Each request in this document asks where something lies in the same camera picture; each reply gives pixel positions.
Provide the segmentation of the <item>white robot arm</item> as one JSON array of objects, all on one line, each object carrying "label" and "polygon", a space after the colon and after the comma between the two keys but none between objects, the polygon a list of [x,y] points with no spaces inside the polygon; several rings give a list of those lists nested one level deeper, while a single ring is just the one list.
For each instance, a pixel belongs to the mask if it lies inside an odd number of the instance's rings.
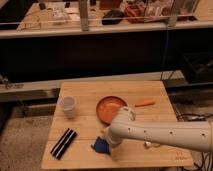
[{"label": "white robot arm", "polygon": [[213,122],[138,122],[130,107],[121,107],[106,128],[104,139],[110,148],[132,139],[213,152]]}]

